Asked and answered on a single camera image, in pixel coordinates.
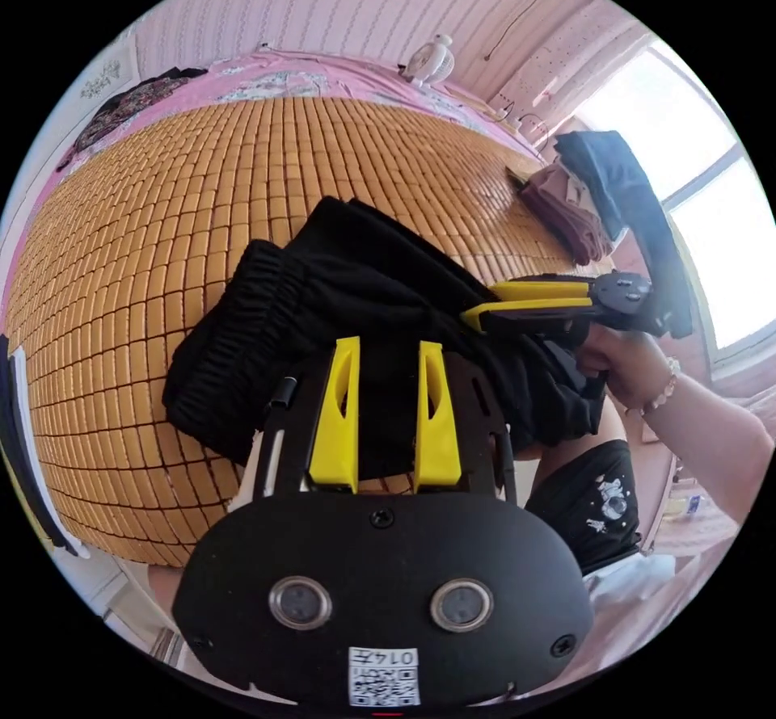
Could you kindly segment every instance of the bracelet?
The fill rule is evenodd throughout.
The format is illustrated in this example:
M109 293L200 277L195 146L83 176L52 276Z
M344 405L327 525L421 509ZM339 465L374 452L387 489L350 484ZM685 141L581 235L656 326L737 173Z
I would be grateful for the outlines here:
M654 412L659 406L662 406L672 395L677 387L677 380L681 367L679 361L675 358L668 358L668 365L671 367L671 379L668 380L668 384L663 388L663 392L652 401L647 402L640 410L639 414L644 417L650 412ZM627 413L632 412L633 409L626 410Z

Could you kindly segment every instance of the bed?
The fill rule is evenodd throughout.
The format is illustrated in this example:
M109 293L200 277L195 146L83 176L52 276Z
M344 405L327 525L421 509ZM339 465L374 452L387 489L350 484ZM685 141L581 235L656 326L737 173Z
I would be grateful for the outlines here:
M515 199L505 167L540 165L454 87L275 52L215 63L75 157L36 201L3 297L65 526L181 566L225 514L241 469L166 421L167 366L250 239L284 245L322 196L373 204L485 283L608 271L574 267Z

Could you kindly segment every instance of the window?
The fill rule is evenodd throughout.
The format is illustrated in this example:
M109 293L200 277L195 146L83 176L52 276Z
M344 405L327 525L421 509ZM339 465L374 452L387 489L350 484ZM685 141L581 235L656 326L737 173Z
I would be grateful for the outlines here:
M671 215L690 250L722 351L776 320L776 225L752 166L739 159Z
M663 41L619 70L575 115L628 142L693 260L713 364L776 340L776 224L735 131Z

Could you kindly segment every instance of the black shorts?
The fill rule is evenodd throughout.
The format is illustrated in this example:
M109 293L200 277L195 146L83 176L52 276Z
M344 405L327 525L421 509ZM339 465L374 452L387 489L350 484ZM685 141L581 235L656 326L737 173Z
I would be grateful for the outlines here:
M583 575L639 551L630 454L622 439L599 444L553 472L525 504L568 544Z

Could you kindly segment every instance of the white fan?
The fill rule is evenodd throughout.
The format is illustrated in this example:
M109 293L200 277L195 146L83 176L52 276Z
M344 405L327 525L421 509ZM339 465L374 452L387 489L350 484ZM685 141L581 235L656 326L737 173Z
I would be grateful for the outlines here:
M449 35L435 35L434 40L419 48L402 71L402 76L414 86L444 81L453 72L453 53Z

